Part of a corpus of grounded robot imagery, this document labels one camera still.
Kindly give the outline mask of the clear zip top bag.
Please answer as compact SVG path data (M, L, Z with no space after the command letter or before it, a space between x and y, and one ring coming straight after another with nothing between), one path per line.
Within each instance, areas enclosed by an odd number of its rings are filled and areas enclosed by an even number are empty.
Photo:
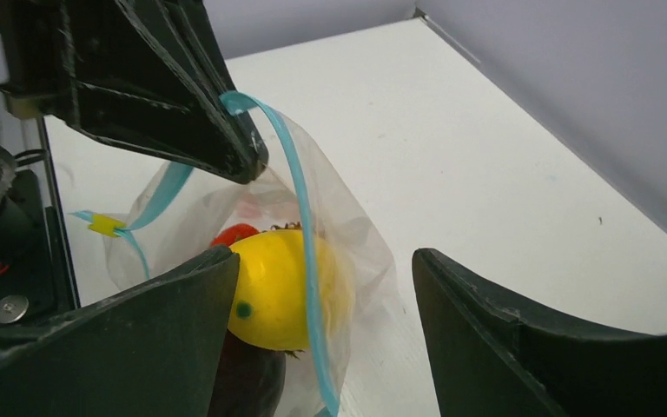
M341 416L351 379L383 348L393 254L301 126L239 91L220 99L267 155L256 179L240 185L166 162L129 212L76 215L103 238L109 278L122 290L213 246L229 249L239 273L221 318L281 388L273 415Z

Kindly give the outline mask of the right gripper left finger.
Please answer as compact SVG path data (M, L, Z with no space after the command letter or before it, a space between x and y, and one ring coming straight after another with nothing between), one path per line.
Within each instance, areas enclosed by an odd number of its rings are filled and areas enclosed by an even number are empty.
M239 258L211 248L38 326L0 327L0 416L203 416Z

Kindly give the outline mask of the yellow toy mango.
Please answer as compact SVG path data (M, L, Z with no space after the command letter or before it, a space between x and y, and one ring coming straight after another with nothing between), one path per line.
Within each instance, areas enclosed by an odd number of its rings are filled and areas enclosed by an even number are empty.
M314 243L322 324L326 336L348 326L355 294L351 267L342 251L317 236ZM278 229L230 246L240 257L231 334L249 345L274 351L310 348L303 233Z

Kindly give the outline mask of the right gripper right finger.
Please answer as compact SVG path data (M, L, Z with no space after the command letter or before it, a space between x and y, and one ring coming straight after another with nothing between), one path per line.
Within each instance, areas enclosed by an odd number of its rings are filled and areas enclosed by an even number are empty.
M412 272L442 415L667 416L667 334L565 314L433 248Z

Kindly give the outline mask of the dark red toy apple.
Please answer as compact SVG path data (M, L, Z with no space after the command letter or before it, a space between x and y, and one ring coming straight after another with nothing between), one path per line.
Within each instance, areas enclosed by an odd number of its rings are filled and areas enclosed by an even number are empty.
M209 416L273 416L280 403L287 357L281 351L255 347L226 333Z

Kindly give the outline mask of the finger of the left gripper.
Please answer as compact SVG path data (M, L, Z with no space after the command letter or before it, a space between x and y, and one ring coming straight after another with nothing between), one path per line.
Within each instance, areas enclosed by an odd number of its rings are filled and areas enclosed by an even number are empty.
M0 1L0 37L14 116L240 184L267 165L201 1Z

